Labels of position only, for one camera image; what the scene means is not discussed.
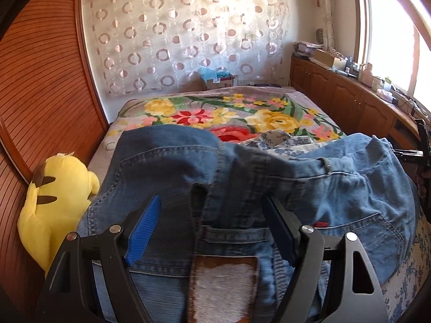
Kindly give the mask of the person's right hand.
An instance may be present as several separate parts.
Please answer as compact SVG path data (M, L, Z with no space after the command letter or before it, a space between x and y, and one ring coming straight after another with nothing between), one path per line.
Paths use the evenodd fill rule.
M416 185L421 200L422 210L425 213L427 222L431 221L430 215L430 178L431 169L429 166L418 166L416 168Z

